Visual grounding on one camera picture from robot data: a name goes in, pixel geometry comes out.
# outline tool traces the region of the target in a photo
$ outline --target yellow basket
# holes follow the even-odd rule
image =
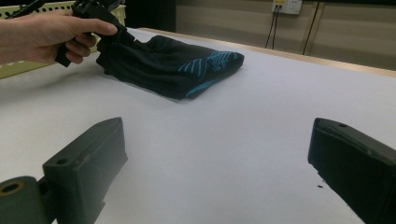
[[[47,3],[34,13],[48,12],[56,9],[70,9],[75,1],[59,2],[59,3]],[[0,7],[0,20],[11,15],[14,11],[20,9],[20,7]],[[112,11],[113,15],[119,19],[120,23],[125,25],[125,6],[119,6]],[[91,49],[91,52],[95,52],[96,47]],[[0,78],[10,77],[19,73],[27,72],[33,69],[37,69],[43,66],[47,66],[47,63],[32,63],[32,62],[17,62],[0,64]]]

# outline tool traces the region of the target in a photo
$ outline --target tabletop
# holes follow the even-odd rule
[[[245,62],[181,101],[105,75],[98,53],[1,79],[0,181],[40,178],[41,165],[93,124],[122,117],[129,160],[97,224],[362,223],[307,162],[312,126],[337,120],[396,148],[394,72],[129,31],[142,42],[162,34],[236,51]]]

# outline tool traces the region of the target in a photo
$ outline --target black garment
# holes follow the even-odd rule
[[[106,73],[160,95],[194,98],[234,74],[244,61],[237,52],[215,51],[157,35],[144,43],[148,52],[119,42],[97,59]]]

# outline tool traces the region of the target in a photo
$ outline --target human hand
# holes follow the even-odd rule
[[[96,38],[87,33],[114,35],[117,28],[97,19],[81,19],[72,16],[70,10],[55,10],[51,13],[32,14],[17,19],[16,33],[22,37],[15,48],[24,48],[24,60],[38,63],[53,63],[58,48],[65,42],[66,57],[72,63],[82,63],[90,55]]]

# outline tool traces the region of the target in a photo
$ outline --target power outlet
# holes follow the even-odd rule
[[[274,0],[271,11],[298,15],[302,4],[303,0]]]

